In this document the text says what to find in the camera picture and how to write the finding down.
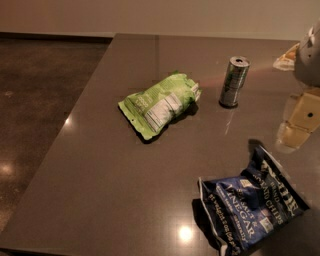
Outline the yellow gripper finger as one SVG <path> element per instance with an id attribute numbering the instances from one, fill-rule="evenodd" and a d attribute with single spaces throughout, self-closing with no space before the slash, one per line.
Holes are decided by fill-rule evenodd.
<path id="1" fill-rule="evenodd" d="M 299 44 L 293 45 L 284 54 L 276 59 L 276 61 L 273 63 L 273 67 L 281 71 L 294 71 L 296 52 L 298 48 Z"/>
<path id="2" fill-rule="evenodd" d="M 299 149 L 320 126 L 320 88 L 291 94 L 277 133 L 279 149 Z"/>

